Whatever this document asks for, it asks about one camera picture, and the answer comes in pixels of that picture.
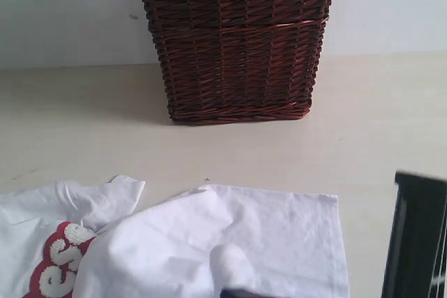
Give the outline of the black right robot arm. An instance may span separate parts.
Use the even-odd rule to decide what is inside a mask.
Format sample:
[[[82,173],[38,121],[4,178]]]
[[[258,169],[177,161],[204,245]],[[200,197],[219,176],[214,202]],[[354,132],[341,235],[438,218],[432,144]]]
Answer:
[[[398,171],[380,295],[442,297],[446,182]],[[338,199],[238,190],[223,230],[218,297],[347,297],[349,276]]]

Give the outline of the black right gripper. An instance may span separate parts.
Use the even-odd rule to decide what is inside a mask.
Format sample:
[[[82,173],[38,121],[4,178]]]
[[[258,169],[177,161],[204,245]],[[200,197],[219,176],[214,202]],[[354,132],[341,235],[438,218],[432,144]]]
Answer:
[[[245,289],[224,288],[220,292],[219,298],[258,298],[258,295]]]

